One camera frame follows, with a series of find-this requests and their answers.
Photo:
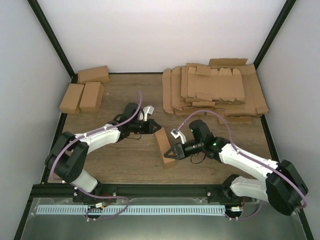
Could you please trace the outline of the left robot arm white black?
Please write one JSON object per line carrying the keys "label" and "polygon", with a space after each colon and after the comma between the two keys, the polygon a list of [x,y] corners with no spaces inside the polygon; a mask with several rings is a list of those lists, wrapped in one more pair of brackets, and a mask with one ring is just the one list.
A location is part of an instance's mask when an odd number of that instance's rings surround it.
{"label": "left robot arm white black", "polygon": [[154,119],[148,118],[154,107],[141,108],[130,102],[123,113],[118,114],[104,126],[85,133],[62,133],[54,144],[45,166],[59,176],[62,181],[84,191],[89,201],[97,202],[102,196],[102,184],[84,170],[87,155],[106,145],[118,143],[130,136],[151,135],[162,127]]}

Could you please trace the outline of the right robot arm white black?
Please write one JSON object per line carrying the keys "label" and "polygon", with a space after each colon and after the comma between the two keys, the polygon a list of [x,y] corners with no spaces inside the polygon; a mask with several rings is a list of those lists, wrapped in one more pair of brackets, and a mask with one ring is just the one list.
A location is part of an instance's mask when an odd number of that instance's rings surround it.
{"label": "right robot arm white black", "polygon": [[225,200],[232,202],[238,197],[262,200],[286,216],[305,205],[309,189],[290,161],[277,162],[247,152],[228,139],[214,136],[202,120],[191,122],[189,129],[193,135],[189,141],[180,130],[171,131],[171,135],[181,141],[166,148],[163,156],[183,160],[203,153],[206,158],[236,167],[252,176],[249,179],[230,175],[222,185]]}

